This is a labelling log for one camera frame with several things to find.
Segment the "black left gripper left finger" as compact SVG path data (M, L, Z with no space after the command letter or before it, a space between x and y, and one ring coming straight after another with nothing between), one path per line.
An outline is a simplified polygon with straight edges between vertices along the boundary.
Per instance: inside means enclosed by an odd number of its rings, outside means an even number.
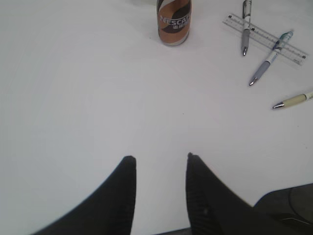
M110 176L73 210L37 235L129 235L136 200L136 159L126 156Z

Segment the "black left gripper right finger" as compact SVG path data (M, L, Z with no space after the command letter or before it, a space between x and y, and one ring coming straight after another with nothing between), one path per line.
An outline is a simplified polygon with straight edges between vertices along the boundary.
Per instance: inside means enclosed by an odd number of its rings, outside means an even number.
M186 204L194 235L311 235L312 184L265 194L254 206L229 189L192 153L187 157Z

